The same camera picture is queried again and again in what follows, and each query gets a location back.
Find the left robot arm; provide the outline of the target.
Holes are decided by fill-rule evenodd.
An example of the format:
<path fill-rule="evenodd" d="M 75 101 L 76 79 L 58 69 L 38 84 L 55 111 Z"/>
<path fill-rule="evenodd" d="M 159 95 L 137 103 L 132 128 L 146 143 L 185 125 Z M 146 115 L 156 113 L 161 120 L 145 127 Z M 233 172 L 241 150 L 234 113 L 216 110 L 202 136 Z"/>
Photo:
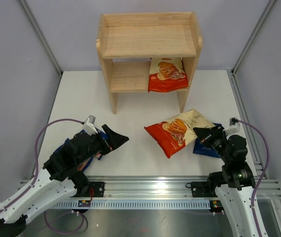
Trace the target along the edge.
<path fill-rule="evenodd" d="M 14 195 L 0 202 L 0 237 L 16 237 L 38 215 L 59 201 L 87 193 L 93 194 L 90 181 L 78 167 L 95 155 L 105 156 L 129 141 L 127 136 L 102 126 L 89 134 L 82 130 L 53 152 L 43 168 Z"/>

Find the cassava chips bag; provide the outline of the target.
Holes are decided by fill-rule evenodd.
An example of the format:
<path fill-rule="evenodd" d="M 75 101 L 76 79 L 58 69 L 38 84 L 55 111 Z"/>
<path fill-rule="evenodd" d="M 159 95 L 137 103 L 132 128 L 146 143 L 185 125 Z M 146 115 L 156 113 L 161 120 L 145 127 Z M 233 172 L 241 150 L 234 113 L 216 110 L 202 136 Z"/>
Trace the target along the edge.
<path fill-rule="evenodd" d="M 180 57 L 151 58 L 148 92 L 171 92 L 189 86 Z"/>
<path fill-rule="evenodd" d="M 170 158 L 197 139 L 194 128 L 212 128 L 214 126 L 215 124 L 200 112 L 191 109 L 144 129 L 162 148 L 166 157 Z"/>

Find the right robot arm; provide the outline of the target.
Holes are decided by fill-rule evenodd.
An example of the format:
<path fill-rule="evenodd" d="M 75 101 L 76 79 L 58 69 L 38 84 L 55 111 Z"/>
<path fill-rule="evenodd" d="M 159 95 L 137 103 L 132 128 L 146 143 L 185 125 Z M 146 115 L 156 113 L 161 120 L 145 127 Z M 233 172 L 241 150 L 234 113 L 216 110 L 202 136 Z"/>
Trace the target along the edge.
<path fill-rule="evenodd" d="M 213 148 L 224 162 L 220 172 L 210 173 L 206 188 L 217 196 L 227 216 L 233 236 L 266 237 L 268 235 L 257 202 L 257 185 L 246 161 L 246 139 L 237 133 L 238 126 L 193 129 L 201 144 Z"/>

